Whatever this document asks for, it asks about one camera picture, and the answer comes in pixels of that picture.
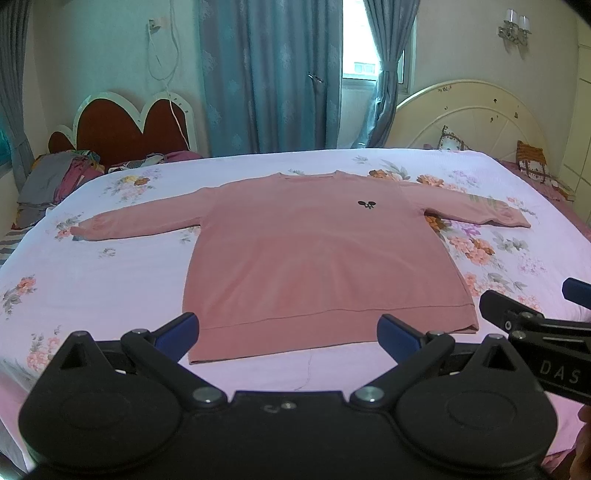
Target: floral bedsheet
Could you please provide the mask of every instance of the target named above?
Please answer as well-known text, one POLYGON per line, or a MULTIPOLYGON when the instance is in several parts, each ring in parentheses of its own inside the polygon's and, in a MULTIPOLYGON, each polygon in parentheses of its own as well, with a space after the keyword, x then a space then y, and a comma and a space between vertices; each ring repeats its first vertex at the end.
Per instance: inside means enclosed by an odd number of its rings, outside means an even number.
MULTIPOLYGON (((548 317, 588 321, 591 312, 565 301, 565 278, 591 281, 591 244, 545 198, 493 159, 476 152, 332 150, 204 159, 100 177, 74 192, 22 240, 0 271, 0 419, 32 465, 17 429, 20 405, 67 335, 88 330, 116 339, 155 329, 181 313, 183 287, 199 228, 150 237, 77 242, 70 228, 100 212, 190 193, 206 186, 276 173, 342 170, 379 181, 418 181, 503 200, 532 227, 471 225, 426 216, 462 273, 475 304, 499 291, 548 317)), ((479 317, 479 342, 497 328, 479 317)), ((188 365, 229 395, 240 389, 355 388, 394 365, 376 343, 188 365)), ((572 446, 578 405, 553 397, 560 427, 550 453, 572 446)))

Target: human hand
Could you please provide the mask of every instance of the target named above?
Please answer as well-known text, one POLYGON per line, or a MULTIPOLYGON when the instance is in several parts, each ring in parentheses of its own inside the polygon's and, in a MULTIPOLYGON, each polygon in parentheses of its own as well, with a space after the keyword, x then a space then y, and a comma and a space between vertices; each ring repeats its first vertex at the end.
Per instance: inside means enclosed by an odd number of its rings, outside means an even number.
POLYGON ((570 480, 591 480, 591 406, 579 410, 579 420, 585 425, 575 442, 577 453, 570 467, 570 480))

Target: curtain tie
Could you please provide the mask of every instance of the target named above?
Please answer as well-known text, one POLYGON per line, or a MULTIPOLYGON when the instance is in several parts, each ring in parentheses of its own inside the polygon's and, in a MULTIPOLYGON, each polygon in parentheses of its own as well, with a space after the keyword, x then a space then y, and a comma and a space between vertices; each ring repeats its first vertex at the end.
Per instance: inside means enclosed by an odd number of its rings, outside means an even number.
POLYGON ((397 72, 398 60, 383 61, 380 65, 382 72, 397 72))

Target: bed headboard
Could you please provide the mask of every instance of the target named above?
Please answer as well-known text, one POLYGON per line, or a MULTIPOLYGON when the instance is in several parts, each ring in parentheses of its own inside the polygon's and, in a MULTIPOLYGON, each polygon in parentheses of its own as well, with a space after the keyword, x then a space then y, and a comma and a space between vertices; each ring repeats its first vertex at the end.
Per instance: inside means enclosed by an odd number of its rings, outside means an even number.
POLYGON ((499 160, 515 160, 518 140, 548 156, 544 134, 523 102, 480 80, 439 83, 407 98, 398 106, 385 147, 437 148, 444 125, 471 149, 499 160))
MULTIPOLYGON (((151 153, 187 150, 172 111, 169 97, 161 92, 141 112, 127 99, 113 92, 89 96, 74 117, 73 128, 59 125, 52 133, 48 150, 92 150, 106 168, 151 153)), ((193 109, 180 95, 170 94, 174 114, 189 150, 198 151, 193 109)))

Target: blue gripper pad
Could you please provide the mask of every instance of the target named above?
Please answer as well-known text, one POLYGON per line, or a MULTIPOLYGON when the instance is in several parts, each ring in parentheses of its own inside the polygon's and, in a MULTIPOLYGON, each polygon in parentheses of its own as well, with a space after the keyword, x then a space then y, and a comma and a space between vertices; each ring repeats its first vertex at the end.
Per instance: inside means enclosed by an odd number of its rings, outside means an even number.
POLYGON ((397 363, 421 349, 423 334, 389 314, 378 320, 378 343, 397 363))
POLYGON ((591 285, 588 283, 567 278, 562 284, 562 295, 566 300, 591 310, 591 285))
POLYGON ((152 332, 154 346, 171 360, 178 362, 199 338, 199 321, 194 313, 183 313, 172 322, 152 332))

